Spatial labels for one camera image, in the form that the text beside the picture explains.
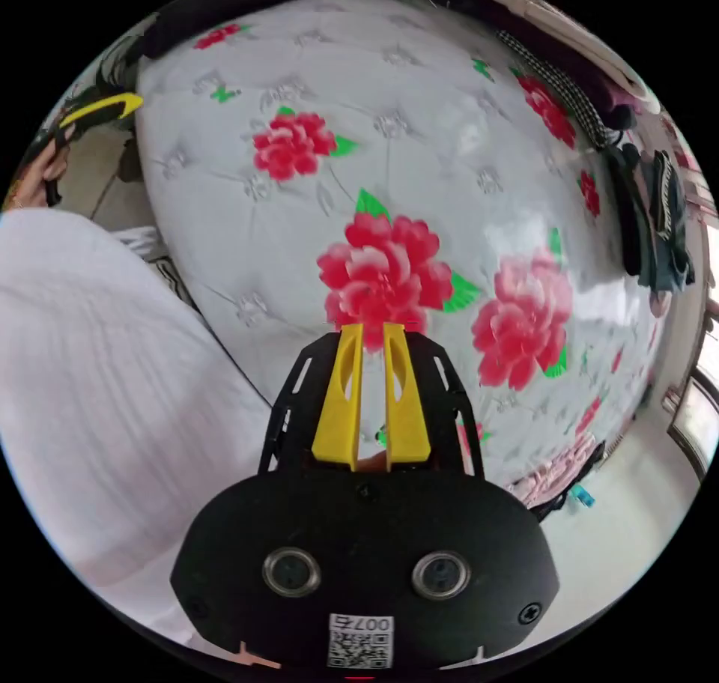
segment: checkered fabric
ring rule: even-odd
[[[584,129],[597,151],[605,149],[609,144],[616,144],[622,133],[614,132],[602,123],[597,110],[592,106],[586,94],[567,74],[552,64],[535,57],[522,42],[515,39],[508,31],[499,30],[496,34],[501,42],[519,54],[537,74],[554,87],[564,104],[577,117],[579,125]]]

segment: red flower print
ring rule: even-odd
[[[424,333],[424,308],[442,309],[452,298],[452,269],[434,255],[440,239],[423,221],[356,213],[347,243],[333,244],[318,260],[320,280],[332,289],[324,308],[339,331],[364,324],[367,350],[383,346],[383,324]]]
[[[195,49],[207,49],[214,44],[219,44],[221,41],[224,41],[230,34],[236,34],[239,31],[242,31],[242,27],[237,24],[222,26],[200,39],[195,45]]]
[[[612,361],[612,373],[616,373],[616,370],[619,368],[619,363],[622,361],[622,354],[624,353],[624,347],[622,346],[617,352],[616,356],[614,357],[614,361]]]
[[[541,116],[552,136],[573,149],[577,132],[567,119],[562,105],[549,93],[544,83],[534,76],[518,76],[517,81],[524,89],[527,103]]]
[[[582,415],[582,420],[579,421],[579,424],[577,426],[577,430],[574,432],[577,436],[579,434],[582,434],[586,427],[594,420],[594,417],[597,414],[597,411],[599,411],[599,407],[601,406],[601,399],[597,396],[597,398],[592,401],[591,404],[586,408],[586,411]]]
[[[595,218],[599,216],[599,194],[597,193],[597,185],[594,183],[594,179],[587,174],[586,171],[582,170],[582,176],[579,180],[579,186],[582,189],[582,196],[584,197],[584,203],[586,204],[589,213]]]
[[[467,440],[467,432],[464,430],[463,425],[457,424],[457,430],[459,432],[459,440],[462,444],[462,448],[464,449],[464,452],[472,458],[472,453],[470,451],[470,442]],[[477,438],[479,439],[479,442],[482,442],[482,437],[485,435],[485,430],[482,428],[482,424],[477,424]]]
[[[317,114],[276,116],[270,129],[254,138],[255,166],[275,181],[316,174],[317,157],[328,157],[337,148],[335,135],[324,124]]]
[[[536,373],[554,366],[567,341],[571,314],[567,277],[549,252],[531,261],[508,257],[494,276],[496,299],[484,304],[472,326],[474,348],[484,356],[479,382],[521,391]]]

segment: window frame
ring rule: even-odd
[[[700,223],[702,225],[702,258],[704,263],[704,271],[708,272],[712,269],[711,259],[709,257],[709,237],[706,232],[706,227],[710,226],[711,224],[706,223],[703,219],[700,219]],[[715,277],[715,279],[717,280],[717,285],[719,286],[719,278]],[[714,315],[709,311],[707,306],[708,301],[709,276],[705,275],[704,280],[702,281],[702,308],[704,311],[704,315],[702,316],[701,324],[697,330],[697,334],[695,337],[691,362],[687,367],[687,371],[682,378],[682,382],[680,383],[677,390],[677,392],[681,392],[681,398],[679,399],[679,403],[676,405],[676,408],[673,411],[672,422],[667,429],[667,433],[672,437],[672,439],[677,443],[679,448],[687,457],[689,463],[691,464],[691,467],[694,469],[694,472],[697,474],[697,477],[700,481],[702,481],[706,476],[709,465],[711,465],[711,461],[707,461],[706,457],[702,454],[702,452],[697,451],[694,444],[692,444],[691,441],[684,435],[681,428],[677,426],[676,419],[689,394],[689,389],[691,385],[696,385],[700,389],[701,393],[706,396],[707,400],[712,404],[717,413],[719,413],[719,389],[699,368],[699,358],[704,346],[704,340],[709,333],[706,330],[705,325],[707,317],[715,321],[716,325],[719,327],[719,316]]]

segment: blue object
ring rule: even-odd
[[[592,508],[594,505],[594,499],[589,494],[588,490],[580,486],[578,483],[577,485],[571,487],[569,495],[576,498],[579,503],[586,506],[588,509]]]

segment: window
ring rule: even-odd
[[[702,386],[701,379],[692,377],[689,380],[673,427],[681,435],[681,443],[699,458],[700,468],[705,473],[719,442],[719,403]]]
[[[706,226],[709,254],[707,326],[696,365],[679,404],[669,433],[702,479],[719,443],[719,229]]]

